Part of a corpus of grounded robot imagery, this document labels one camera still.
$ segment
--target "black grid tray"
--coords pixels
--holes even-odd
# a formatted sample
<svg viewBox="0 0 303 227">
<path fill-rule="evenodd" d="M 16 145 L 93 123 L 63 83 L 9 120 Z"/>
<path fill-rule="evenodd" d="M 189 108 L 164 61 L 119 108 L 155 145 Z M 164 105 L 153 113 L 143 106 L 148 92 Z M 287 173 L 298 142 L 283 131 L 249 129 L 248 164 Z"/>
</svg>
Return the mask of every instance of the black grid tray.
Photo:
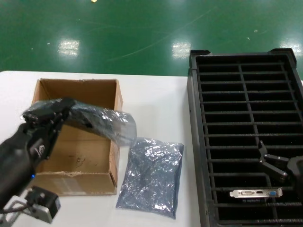
<svg viewBox="0 0 303 227">
<path fill-rule="evenodd" d="M 272 155 L 303 155 L 303 88 L 295 68 L 291 49 L 191 52 L 187 89 L 201 226 L 303 225 L 291 184 L 258 168 L 260 140 Z M 229 196 L 279 187 L 284 195 L 267 201 Z"/>
</svg>

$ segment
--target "robotic arm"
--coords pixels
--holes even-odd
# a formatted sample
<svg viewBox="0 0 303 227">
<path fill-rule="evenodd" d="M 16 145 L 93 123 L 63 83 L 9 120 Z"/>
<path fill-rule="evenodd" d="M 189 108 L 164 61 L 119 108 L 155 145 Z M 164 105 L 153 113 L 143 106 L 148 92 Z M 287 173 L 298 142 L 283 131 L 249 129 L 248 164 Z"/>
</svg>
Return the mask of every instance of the robotic arm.
<svg viewBox="0 0 303 227">
<path fill-rule="evenodd" d="M 49 223 L 56 215 L 60 208 L 56 194 L 33 187 L 25 199 L 18 196 L 35 177 L 39 163 L 50 157 L 74 104 L 73 99 L 64 98 L 46 109 L 24 113 L 26 123 L 0 145 L 0 224 L 11 226 L 20 213 Z M 14 213 L 10 220 L 8 213 Z"/>
<path fill-rule="evenodd" d="M 282 183 L 289 180 L 303 203 L 303 156 L 279 157 L 268 154 L 263 141 L 260 141 L 258 146 L 262 171 Z"/>
</svg>

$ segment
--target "plastic bag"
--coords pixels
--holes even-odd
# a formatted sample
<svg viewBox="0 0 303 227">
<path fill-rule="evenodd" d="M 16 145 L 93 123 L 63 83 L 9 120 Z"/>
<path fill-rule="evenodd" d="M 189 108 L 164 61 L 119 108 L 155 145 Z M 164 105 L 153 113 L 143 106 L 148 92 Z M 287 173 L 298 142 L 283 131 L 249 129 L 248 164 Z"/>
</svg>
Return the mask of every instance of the plastic bag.
<svg viewBox="0 0 303 227">
<path fill-rule="evenodd" d="M 27 111 L 48 108 L 61 99 L 38 101 Z M 79 127 L 94 134 L 107 137 L 118 146 L 133 146 L 137 138 L 137 127 L 133 117 L 122 111 L 89 105 L 75 100 L 66 121 L 67 125 Z"/>
<path fill-rule="evenodd" d="M 184 145 L 138 138 L 130 148 L 117 208 L 176 218 Z"/>
</svg>

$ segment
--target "cable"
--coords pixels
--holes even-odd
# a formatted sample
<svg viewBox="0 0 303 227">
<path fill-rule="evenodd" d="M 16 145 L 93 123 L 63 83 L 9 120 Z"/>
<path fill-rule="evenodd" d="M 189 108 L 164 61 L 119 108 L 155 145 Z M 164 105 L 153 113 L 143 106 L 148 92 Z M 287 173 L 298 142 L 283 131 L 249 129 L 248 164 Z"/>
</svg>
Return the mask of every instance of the cable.
<svg viewBox="0 0 303 227">
<path fill-rule="evenodd" d="M 0 210 L 0 214 L 20 212 L 20 211 L 24 211 L 25 209 L 30 208 L 30 207 L 31 207 L 31 205 L 27 204 L 27 205 L 22 206 L 22 207 L 2 209 L 2 210 Z"/>
</svg>

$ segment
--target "silver metallic bag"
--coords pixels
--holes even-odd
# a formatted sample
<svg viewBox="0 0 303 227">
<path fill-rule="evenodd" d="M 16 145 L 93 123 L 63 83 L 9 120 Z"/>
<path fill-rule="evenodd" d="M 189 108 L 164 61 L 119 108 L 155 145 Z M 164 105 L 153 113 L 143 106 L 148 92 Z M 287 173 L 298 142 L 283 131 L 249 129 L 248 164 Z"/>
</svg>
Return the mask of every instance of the silver metallic bag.
<svg viewBox="0 0 303 227">
<path fill-rule="evenodd" d="M 138 138 L 130 148 L 117 208 L 176 218 L 184 145 Z"/>
<path fill-rule="evenodd" d="M 25 112 L 44 109 L 59 101 L 61 99 L 38 101 Z M 75 103 L 70 110 L 70 115 L 66 121 L 67 125 L 107 137 L 118 146 L 132 147 L 135 144 L 137 126 L 130 114 L 85 104 L 77 100 Z"/>
</svg>

